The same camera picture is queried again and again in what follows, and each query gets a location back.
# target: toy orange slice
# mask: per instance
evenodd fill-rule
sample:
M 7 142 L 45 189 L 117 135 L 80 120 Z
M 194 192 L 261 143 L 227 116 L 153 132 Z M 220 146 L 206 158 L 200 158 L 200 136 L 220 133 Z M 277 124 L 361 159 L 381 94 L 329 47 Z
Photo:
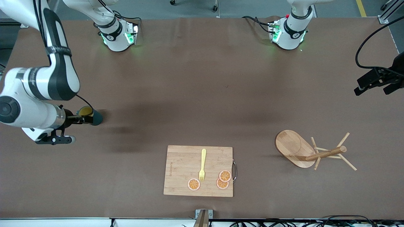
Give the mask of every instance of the toy orange slice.
M 226 189 L 229 186 L 229 182 L 223 182 L 219 178 L 216 180 L 216 186 L 220 189 Z
M 223 170 L 219 173 L 219 179 L 223 182 L 229 182 L 231 180 L 231 173 L 227 170 Z
M 201 183 L 196 178 L 192 178 L 191 180 L 188 181 L 188 188 L 191 189 L 192 191 L 198 190 L 200 186 Z

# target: wooden peg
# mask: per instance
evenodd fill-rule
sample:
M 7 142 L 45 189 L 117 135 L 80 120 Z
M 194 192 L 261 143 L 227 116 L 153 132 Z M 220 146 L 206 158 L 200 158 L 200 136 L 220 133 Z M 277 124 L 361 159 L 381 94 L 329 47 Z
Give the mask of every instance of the wooden peg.
M 328 156 L 328 157 L 326 157 L 326 158 L 342 159 L 342 158 L 341 158 L 341 157 L 339 157 L 339 156 Z
M 331 150 L 328 149 L 324 149 L 324 148 L 320 148 L 320 147 L 315 147 L 314 149 L 319 150 L 319 151 L 326 151 L 326 152 L 330 152 Z
M 342 140 L 339 142 L 337 147 L 342 146 L 342 144 L 345 142 L 345 140 L 348 138 L 348 136 L 349 136 L 349 132 L 347 132 L 347 134 L 345 134 L 344 138 L 342 138 Z
M 348 136 L 349 136 L 349 132 L 347 132 L 347 134 L 345 134 L 344 138 L 342 138 L 342 140 L 339 142 L 339 144 L 337 145 L 337 147 L 341 146 L 341 145 L 345 142 L 345 140 L 348 138 Z M 339 156 L 342 160 L 344 160 L 344 162 L 345 162 L 346 164 L 348 164 L 348 166 L 350 166 L 354 171 L 358 170 L 358 169 L 355 168 L 354 165 L 352 165 L 344 156 L 342 156 L 342 154 L 338 154 L 338 156 Z
M 316 145 L 316 142 L 314 141 L 313 137 L 311 137 L 311 142 L 313 143 L 313 147 L 314 147 L 314 150 L 316 151 L 316 153 L 319 153 L 318 150 L 316 149 L 317 145 Z M 314 166 L 314 170 L 317 170 L 317 167 L 320 164 L 320 160 L 321 160 L 321 158 L 318 157 L 317 161 L 316 161 L 316 165 Z
M 325 158 L 325 157 L 336 155 L 336 154 L 343 153 L 346 151 L 347 151 L 347 148 L 345 146 L 340 146 L 340 147 L 332 149 L 330 152 L 321 152 L 321 153 L 307 156 L 307 157 L 305 157 L 305 160 L 307 162 L 310 162 L 310 161 L 316 160 L 317 158 Z

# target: metal handle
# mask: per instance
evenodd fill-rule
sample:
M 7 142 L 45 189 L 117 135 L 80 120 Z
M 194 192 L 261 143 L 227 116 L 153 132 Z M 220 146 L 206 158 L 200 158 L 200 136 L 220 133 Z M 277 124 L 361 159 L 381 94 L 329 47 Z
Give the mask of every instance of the metal handle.
M 236 162 L 234 161 L 234 159 L 233 159 L 233 165 L 231 166 L 231 175 L 233 176 L 233 183 L 234 183 L 234 181 L 235 181 L 236 178 L 237 178 L 237 164 L 236 164 Z

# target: white robotic arm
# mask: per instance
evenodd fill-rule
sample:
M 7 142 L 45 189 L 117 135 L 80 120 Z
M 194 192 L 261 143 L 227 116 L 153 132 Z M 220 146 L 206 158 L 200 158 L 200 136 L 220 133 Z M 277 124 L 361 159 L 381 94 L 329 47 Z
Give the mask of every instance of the white robotic arm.
M 292 50 L 302 41 L 306 28 L 313 18 L 313 4 L 323 4 L 334 0 L 287 0 L 292 6 L 288 17 L 283 17 L 269 25 L 269 38 L 279 47 Z
M 90 17 L 100 29 L 104 43 L 112 51 L 126 50 L 136 41 L 138 25 L 118 19 L 108 7 L 118 0 L 63 0 L 72 9 Z
M 80 118 L 69 119 L 73 114 L 62 106 L 45 102 L 70 100 L 80 89 L 58 16 L 49 9 L 46 0 L 0 0 L 0 9 L 41 32 L 50 62 L 50 66 L 20 67 L 7 72 L 0 94 L 0 122 L 21 127 L 37 143 L 74 142 L 74 137 L 64 136 L 64 128 L 83 122 Z M 56 136 L 56 129 L 62 130 L 62 136 Z

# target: brown table surface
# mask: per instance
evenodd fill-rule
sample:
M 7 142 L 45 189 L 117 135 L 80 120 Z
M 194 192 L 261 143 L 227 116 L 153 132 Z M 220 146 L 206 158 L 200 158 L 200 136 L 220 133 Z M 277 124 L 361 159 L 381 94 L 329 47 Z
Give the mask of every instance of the brown table surface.
M 114 53 L 92 23 L 63 26 L 80 95 L 105 122 L 71 126 L 77 142 L 57 146 L 0 124 L 0 217 L 184 218 L 209 208 L 215 218 L 404 218 L 404 90 L 353 91 L 367 72 L 355 52 L 377 18 L 315 18 L 291 51 L 252 21 L 181 18 L 144 21 L 138 45 Z M 360 61 L 389 67 L 396 55 L 385 29 Z M 39 32 L 21 29 L 7 69 L 47 64 Z M 344 156 L 358 170 L 334 159 L 295 167 L 275 148 L 285 129 L 324 148 L 350 132 Z M 168 145 L 233 147 L 234 197 L 163 195 Z

